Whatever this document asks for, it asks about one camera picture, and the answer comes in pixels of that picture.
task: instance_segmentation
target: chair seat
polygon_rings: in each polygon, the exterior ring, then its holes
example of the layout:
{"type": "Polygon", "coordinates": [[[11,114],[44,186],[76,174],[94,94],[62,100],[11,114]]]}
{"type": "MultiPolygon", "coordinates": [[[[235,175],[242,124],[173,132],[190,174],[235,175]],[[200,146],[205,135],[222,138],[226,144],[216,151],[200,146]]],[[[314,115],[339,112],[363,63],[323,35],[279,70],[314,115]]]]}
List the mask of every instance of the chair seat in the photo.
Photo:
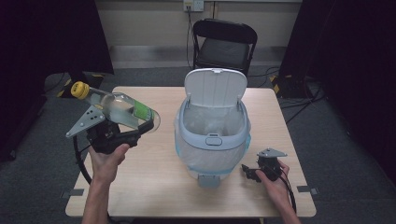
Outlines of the chair seat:
{"type": "Polygon", "coordinates": [[[246,67],[249,45],[207,38],[201,47],[196,62],[198,65],[243,70],[246,67]]]}

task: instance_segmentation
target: wall socket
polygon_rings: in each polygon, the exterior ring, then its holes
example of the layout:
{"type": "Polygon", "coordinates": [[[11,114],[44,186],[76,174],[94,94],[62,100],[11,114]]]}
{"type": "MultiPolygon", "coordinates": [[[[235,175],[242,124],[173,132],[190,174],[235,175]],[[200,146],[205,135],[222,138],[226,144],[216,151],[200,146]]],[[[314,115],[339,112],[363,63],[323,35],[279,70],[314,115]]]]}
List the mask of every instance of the wall socket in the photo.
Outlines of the wall socket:
{"type": "Polygon", "coordinates": [[[190,7],[190,11],[204,11],[204,0],[183,0],[183,10],[188,11],[187,8],[190,7]]]}

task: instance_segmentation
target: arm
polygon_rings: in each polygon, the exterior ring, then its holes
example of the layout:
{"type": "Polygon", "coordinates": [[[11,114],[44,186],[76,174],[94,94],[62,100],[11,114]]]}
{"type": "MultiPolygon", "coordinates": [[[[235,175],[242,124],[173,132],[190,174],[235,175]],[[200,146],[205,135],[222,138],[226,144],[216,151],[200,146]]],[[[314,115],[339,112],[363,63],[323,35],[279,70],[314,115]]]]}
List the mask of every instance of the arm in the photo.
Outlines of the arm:
{"type": "Polygon", "coordinates": [[[85,202],[83,224],[107,223],[108,194],[111,183],[116,179],[118,166],[125,160],[129,145],[122,144],[109,154],[96,153],[90,147],[93,177],[85,202]]]}
{"type": "MultiPolygon", "coordinates": [[[[279,161],[279,163],[284,172],[282,173],[282,177],[286,179],[290,168],[282,161],[279,161]]],[[[256,171],[256,174],[267,189],[268,196],[274,203],[276,209],[283,219],[283,222],[285,224],[301,224],[300,219],[297,217],[293,208],[291,207],[289,193],[285,183],[283,183],[280,179],[277,179],[274,182],[271,181],[261,170],[256,171]]]]}

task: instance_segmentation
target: light wood tabletop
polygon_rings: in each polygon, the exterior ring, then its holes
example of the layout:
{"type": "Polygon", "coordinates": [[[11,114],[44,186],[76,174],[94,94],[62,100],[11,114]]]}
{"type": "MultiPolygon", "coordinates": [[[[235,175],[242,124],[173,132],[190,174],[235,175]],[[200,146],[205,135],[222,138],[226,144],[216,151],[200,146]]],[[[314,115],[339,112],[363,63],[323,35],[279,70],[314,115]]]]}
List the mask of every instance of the light wood tabletop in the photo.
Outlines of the light wood tabletop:
{"type": "MultiPolygon", "coordinates": [[[[110,188],[108,212],[115,217],[278,217],[262,183],[246,179],[241,164],[258,168],[257,153],[272,147],[285,152],[281,160],[290,167],[289,181],[299,217],[312,217],[316,207],[306,186],[303,170],[273,90],[247,88],[242,101],[251,122],[248,152],[216,189],[203,189],[192,178],[175,150],[174,119],[186,93],[182,87],[117,87],[155,109],[161,117],[155,133],[145,133],[120,165],[110,188]]],[[[92,174],[91,158],[85,165],[92,174]]],[[[82,217],[89,185],[79,175],[75,189],[82,196],[71,196],[66,214],[82,217]]]]}

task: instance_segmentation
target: hand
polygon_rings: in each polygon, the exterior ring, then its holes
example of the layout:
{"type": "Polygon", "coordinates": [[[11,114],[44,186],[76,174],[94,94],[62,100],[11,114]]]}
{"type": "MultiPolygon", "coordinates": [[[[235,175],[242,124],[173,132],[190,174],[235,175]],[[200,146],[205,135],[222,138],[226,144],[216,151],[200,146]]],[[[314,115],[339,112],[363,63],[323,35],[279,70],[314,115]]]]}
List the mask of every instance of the hand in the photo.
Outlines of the hand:
{"type": "Polygon", "coordinates": [[[89,148],[92,160],[92,180],[101,184],[110,185],[116,179],[118,166],[125,160],[125,153],[130,146],[122,144],[107,155],[97,153],[93,147],[89,148]]]}
{"type": "MultiPolygon", "coordinates": [[[[286,180],[290,168],[282,161],[278,161],[281,169],[283,170],[281,176],[286,180]]],[[[287,204],[290,205],[289,192],[285,183],[283,183],[280,178],[278,178],[276,181],[271,181],[261,170],[257,170],[256,175],[264,184],[265,188],[267,189],[268,196],[275,204],[276,208],[279,209],[280,207],[286,206],[287,204]]]]}

